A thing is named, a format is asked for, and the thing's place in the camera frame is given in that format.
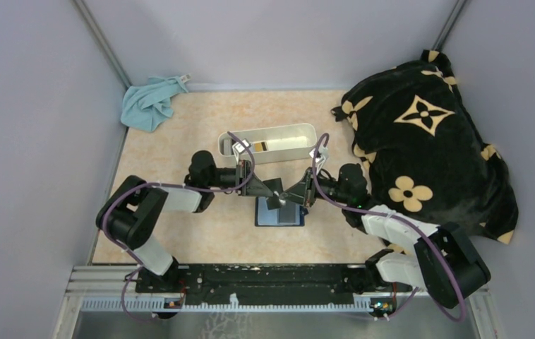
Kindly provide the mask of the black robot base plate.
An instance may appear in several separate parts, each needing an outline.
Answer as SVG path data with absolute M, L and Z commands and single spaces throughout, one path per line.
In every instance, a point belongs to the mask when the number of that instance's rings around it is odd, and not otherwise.
M 408 285 L 383 282 L 365 264 L 180 264 L 163 276 L 142 269 L 141 294 L 175 293 L 186 306 L 346 306 L 369 292 L 408 292 Z

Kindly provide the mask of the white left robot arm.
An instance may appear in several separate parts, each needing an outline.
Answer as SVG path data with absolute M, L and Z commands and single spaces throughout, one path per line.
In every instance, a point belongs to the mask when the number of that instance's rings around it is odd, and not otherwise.
M 152 183 L 131 175 L 103 205 L 95 224 L 141 268 L 164 279 L 174 278 L 178 261 L 152 234 L 159 216 L 167 211 L 201 213 L 216 193 L 274 197 L 275 190 L 255 175 L 254 164 L 239 160 L 233 168 L 218 168 L 212 153 L 200 150 L 193 154 L 182 185 Z

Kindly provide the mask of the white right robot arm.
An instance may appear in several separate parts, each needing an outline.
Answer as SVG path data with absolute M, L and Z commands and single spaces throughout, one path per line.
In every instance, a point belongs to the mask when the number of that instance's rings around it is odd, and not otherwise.
M 491 279 L 491 272 L 465 231 L 453 222 L 436 225 L 403 216 L 377 205 L 357 164 L 345 164 L 337 178 L 309 167 L 301 180 L 277 195 L 283 203 L 311 207 L 317 199 L 341 208 L 353 228 L 399 246 L 366 261 L 372 279 L 402 283 L 427 291 L 440 306 L 451 309 Z

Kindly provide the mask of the blue leather card holder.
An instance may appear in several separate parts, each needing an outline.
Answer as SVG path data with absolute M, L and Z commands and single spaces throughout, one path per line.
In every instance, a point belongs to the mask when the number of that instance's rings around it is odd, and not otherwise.
M 257 197 L 255 205 L 256 227 L 303 227 L 307 210 L 295 203 L 270 210 L 265 197 Z

